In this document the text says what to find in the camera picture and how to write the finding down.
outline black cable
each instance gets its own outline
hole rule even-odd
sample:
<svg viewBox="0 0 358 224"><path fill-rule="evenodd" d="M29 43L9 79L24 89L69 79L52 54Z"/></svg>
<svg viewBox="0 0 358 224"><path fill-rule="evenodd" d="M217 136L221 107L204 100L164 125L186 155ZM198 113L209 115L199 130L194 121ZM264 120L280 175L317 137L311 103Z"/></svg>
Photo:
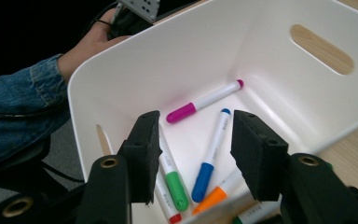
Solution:
<svg viewBox="0 0 358 224"><path fill-rule="evenodd" d="M84 183L85 183L84 179L76 179L76 178L73 178L73 177L71 177L71 176L69 176L69 175L66 175L66 174L62 173L61 171L56 170L55 168L53 168L52 166L46 164L45 162L43 162L43 161L41 161L41 162L42 162L42 166L43 166L45 169L51 171L51 172L52 172L53 174L55 174L55 175L59 175L59 176L62 177L62 178L65 178L65 179L67 179L67 180L70 180L70 181L73 181L73 182L76 182L76 183L81 183L81 184L84 184Z"/></svg>

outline green marker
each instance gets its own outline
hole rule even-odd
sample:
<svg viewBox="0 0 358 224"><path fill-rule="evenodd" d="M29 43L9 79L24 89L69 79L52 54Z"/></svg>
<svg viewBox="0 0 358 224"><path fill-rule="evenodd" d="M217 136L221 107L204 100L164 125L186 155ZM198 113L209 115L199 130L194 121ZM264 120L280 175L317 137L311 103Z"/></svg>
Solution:
<svg viewBox="0 0 358 224"><path fill-rule="evenodd" d="M173 203L178 211L183 212L188 208L188 198L182 182L182 177L180 176L175 161L173 160L161 126L159 126L158 129L159 147L162 150L162 153L159 156L159 163L162 167L163 174L165 174L165 182L170 190Z"/></svg>

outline marker cap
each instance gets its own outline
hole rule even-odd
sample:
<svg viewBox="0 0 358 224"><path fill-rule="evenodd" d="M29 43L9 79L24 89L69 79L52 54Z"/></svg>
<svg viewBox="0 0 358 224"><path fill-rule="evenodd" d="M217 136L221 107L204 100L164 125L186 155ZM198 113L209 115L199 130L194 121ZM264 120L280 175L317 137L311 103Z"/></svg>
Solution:
<svg viewBox="0 0 358 224"><path fill-rule="evenodd" d="M191 198L194 202L199 203L205 197L206 189L208 188L209 180L211 179L213 166L209 163L203 162L200 168L199 176L197 176L196 184L191 193Z"/></svg>
<svg viewBox="0 0 358 224"><path fill-rule="evenodd" d="M176 214L175 216L173 217L170 217L170 223L171 224L174 224L176 222L180 222L182 220L182 216L179 214Z"/></svg>
<svg viewBox="0 0 358 224"><path fill-rule="evenodd" d="M238 83L240 83L240 89L242 89L242 87L243 87L243 81L242 81L242 79L237 79L237 81L238 81Z"/></svg>
<svg viewBox="0 0 358 224"><path fill-rule="evenodd" d="M173 111L167 116L167 121L169 123L175 123L181 119L184 119L187 116L190 116L197 112L196 107L193 105L193 103L189 103L187 105L184 105L180 107L179 109Z"/></svg>
<svg viewBox="0 0 358 224"><path fill-rule="evenodd" d="M193 215L196 215L213 205L220 203L225 200L227 194L220 189L219 187L214 188L214 190L193 210Z"/></svg>
<svg viewBox="0 0 358 224"><path fill-rule="evenodd" d="M242 221L241 221L238 217L235 217L235 218L232 220L232 224L242 224Z"/></svg>
<svg viewBox="0 0 358 224"><path fill-rule="evenodd" d="M179 174L177 172L170 172L165 175L165 180L176 209L181 212L185 211L188 208L188 199Z"/></svg>

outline pink marker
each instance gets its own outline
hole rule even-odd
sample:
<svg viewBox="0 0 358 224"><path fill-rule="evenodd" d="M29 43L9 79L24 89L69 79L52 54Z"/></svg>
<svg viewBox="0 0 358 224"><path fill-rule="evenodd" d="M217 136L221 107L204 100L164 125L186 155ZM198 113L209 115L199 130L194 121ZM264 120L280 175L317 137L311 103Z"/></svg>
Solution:
<svg viewBox="0 0 358 224"><path fill-rule="evenodd" d="M241 79L238 79L220 90L214 91L211 94L204 96L193 103L189 103L173 111L167 116L167 121L169 123L175 123L181 119L184 119L185 117L188 117L201 110L203 107L230 95L234 91L240 90L242 87L243 81Z"/></svg>

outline blue marker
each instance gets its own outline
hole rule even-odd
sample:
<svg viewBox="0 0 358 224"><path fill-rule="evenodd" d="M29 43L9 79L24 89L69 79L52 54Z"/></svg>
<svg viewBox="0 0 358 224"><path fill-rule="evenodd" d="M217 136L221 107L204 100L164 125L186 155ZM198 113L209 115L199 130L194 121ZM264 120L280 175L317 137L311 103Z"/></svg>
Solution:
<svg viewBox="0 0 358 224"><path fill-rule="evenodd" d="M205 197L206 189L208 188L209 180L211 179L213 171L214 160L217 156L217 149L220 148L220 145L223 141L230 116L231 113L226 108L223 109L220 113L220 118L217 122L212 142L209 145L207 156L204 162L201 164L196 184L194 185L193 192L191 193L191 198L196 203L201 202Z"/></svg>

